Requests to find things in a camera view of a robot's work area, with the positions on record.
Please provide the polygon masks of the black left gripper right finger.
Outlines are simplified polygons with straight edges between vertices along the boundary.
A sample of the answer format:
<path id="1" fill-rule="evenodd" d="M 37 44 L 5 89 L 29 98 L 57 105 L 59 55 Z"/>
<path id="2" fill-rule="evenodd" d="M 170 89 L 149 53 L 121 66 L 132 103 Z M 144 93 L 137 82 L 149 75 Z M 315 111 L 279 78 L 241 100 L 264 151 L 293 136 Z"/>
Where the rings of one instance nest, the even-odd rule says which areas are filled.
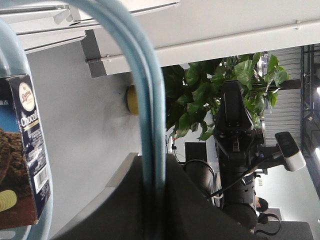
<path id="1" fill-rule="evenodd" d="M 208 202 L 173 155 L 165 164 L 165 240 L 263 239 Z"/>

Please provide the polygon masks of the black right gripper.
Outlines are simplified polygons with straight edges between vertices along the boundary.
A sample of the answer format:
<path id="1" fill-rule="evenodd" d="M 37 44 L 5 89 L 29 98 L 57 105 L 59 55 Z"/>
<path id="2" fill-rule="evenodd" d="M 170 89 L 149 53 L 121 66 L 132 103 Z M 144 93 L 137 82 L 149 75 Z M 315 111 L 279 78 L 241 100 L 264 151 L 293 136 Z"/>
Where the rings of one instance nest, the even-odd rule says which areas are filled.
<path id="1" fill-rule="evenodd" d="M 219 166 L 222 171 L 245 172 L 264 144 L 263 132 L 254 126 L 239 81 L 225 81 L 221 93 L 213 130 Z"/>

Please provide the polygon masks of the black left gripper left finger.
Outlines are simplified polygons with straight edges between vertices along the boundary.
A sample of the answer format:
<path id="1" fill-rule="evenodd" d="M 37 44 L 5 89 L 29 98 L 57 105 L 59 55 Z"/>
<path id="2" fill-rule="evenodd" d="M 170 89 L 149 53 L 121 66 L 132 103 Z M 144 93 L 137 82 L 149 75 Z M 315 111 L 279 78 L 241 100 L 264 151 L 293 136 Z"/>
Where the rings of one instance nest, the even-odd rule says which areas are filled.
<path id="1" fill-rule="evenodd" d="M 148 155 L 138 155 L 118 187 L 82 221 L 57 240 L 149 240 L 150 186 L 145 182 Z"/>

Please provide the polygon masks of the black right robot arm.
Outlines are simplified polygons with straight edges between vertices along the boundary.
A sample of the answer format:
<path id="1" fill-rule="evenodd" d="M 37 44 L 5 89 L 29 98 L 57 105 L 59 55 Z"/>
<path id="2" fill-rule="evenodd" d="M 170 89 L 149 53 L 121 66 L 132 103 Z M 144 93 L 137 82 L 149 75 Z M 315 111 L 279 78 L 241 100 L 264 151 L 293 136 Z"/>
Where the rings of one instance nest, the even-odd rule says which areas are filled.
<path id="1" fill-rule="evenodd" d="M 205 200 L 213 203 L 212 198 L 217 197 L 220 210 L 251 230 L 258 222 L 254 171 L 259 161 L 259 146 L 264 142 L 263 132 L 254 127 L 237 80 L 225 81 L 221 93 L 213 129 L 221 189 L 214 190 L 215 174 L 207 162 L 192 159 L 183 170 Z"/>

